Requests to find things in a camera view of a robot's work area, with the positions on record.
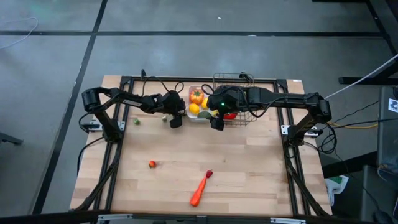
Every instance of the wooden tabletop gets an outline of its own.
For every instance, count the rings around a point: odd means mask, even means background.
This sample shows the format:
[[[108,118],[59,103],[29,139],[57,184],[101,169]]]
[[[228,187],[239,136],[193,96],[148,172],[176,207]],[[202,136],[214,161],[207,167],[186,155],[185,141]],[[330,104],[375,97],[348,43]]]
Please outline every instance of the wooden tabletop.
[[[107,75],[102,86],[118,87],[121,76]],[[287,80],[290,93],[303,93],[300,80]],[[165,82],[173,89],[176,82]],[[188,88],[202,83],[185,82],[180,96],[188,102]],[[271,84],[256,84],[268,88]],[[142,93],[142,82],[134,82],[133,93]],[[164,94],[159,82],[147,82],[145,94]],[[107,112],[112,116],[114,106]],[[298,123],[307,110],[293,109]],[[171,129],[162,114],[145,114],[130,108],[111,211],[114,213],[250,215],[291,217],[289,189],[275,108],[246,127],[228,127],[224,131],[209,123],[192,123],[183,118],[183,126]],[[133,120],[138,118],[141,125]],[[87,142],[99,138],[90,133]],[[312,138],[307,142],[315,144]],[[98,183],[106,143],[89,147],[83,156],[70,207],[79,206]],[[300,146],[305,182],[322,208],[331,213],[318,152]],[[150,169],[148,162],[158,163]],[[198,207],[189,204],[192,193],[207,170],[207,181]],[[108,185],[100,208],[104,208]],[[299,212],[303,213],[300,190],[296,186]]]

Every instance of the white cable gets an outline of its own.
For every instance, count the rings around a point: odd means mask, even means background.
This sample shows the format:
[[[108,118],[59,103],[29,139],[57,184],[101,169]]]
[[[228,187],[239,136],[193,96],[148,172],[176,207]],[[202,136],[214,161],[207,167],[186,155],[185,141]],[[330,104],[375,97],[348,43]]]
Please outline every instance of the white cable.
[[[15,41],[15,42],[13,42],[13,43],[11,43],[11,44],[9,44],[9,45],[1,46],[0,49],[5,49],[5,48],[7,48],[7,47],[11,47],[11,46],[13,46],[14,44],[18,44],[19,42],[25,40],[25,39],[33,32],[33,30],[36,29],[36,27],[37,27],[38,24],[39,24],[39,20],[38,20],[36,17],[30,17],[30,18],[26,18],[26,19],[19,19],[19,20],[17,20],[17,21],[7,21],[7,22],[4,22],[4,24],[7,24],[7,23],[10,23],[10,22],[20,22],[20,21],[26,21],[26,20],[31,20],[31,19],[36,20],[36,25],[35,25],[35,27],[33,27],[33,29],[30,30],[30,32],[29,32],[24,38],[22,38],[22,39],[20,39],[20,40],[17,40],[17,41]]]
[[[365,77],[363,77],[363,78],[361,78],[360,80],[354,82],[353,84],[351,84],[351,85],[349,85],[349,86],[346,86],[346,87],[344,87],[344,88],[338,90],[337,92],[328,95],[327,97],[325,97],[325,99],[327,99],[327,98],[329,98],[329,97],[331,97],[331,96],[334,96],[334,95],[336,95],[337,93],[339,93],[339,92],[341,92],[341,91],[344,91],[344,90],[348,89],[349,87],[351,87],[351,86],[353,86],[353,85],[359,83],[360,81],[364,80],[364,79],[367,78],[367,77],[370,77],[371,75],[374,75],[375,73],[379,72],[379,71],[380,71],[381,69],[383,69],[388,63],[392,62],[392,61],[393,61],[395,58],[397,58],[397,57],[398,57],[398,54],[395,55],[395,56],[393,56],[390,60],[388,60],[386,63],[384,63],[383,65],[381,65],[381,66],[378,67],[377,69],[375,69],[375,71],[373,71],[373,72],[367,74]]]

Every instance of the yellow cable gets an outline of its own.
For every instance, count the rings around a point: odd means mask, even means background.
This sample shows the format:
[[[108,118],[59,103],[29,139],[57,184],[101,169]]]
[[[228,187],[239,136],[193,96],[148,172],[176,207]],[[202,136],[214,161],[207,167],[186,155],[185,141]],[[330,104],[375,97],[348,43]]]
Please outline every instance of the yellow cable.
[[[333,124],[331,122],[328,122],[328,124],[336,126],[336,127],[341,127],[339,124]],[[345,126],[343,128],[348,128],[348,129],[369,129],[369,128],[375,128],[377,127],[378,124],[370,125],[370,126]]]

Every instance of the red pepper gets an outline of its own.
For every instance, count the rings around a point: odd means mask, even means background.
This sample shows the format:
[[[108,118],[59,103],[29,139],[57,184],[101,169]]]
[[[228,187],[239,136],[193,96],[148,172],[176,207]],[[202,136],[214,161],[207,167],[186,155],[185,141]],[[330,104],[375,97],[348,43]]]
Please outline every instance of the red pepper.
[[[235,119],[238,114],[224,114],[224,119]]]

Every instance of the white label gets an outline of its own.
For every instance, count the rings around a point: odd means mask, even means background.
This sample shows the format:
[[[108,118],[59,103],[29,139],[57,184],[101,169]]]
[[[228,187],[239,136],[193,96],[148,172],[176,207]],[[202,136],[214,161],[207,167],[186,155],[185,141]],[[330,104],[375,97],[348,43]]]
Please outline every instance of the white label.
[[[127,104],[127,105],[131,105],[131,106],[141,106],[142,103],[137,103],[131,100],[124,100],[123,103]]]
[[[390,100],[388,101],[388,109],[395,113],[398,113],[398,101],[390,98]]]

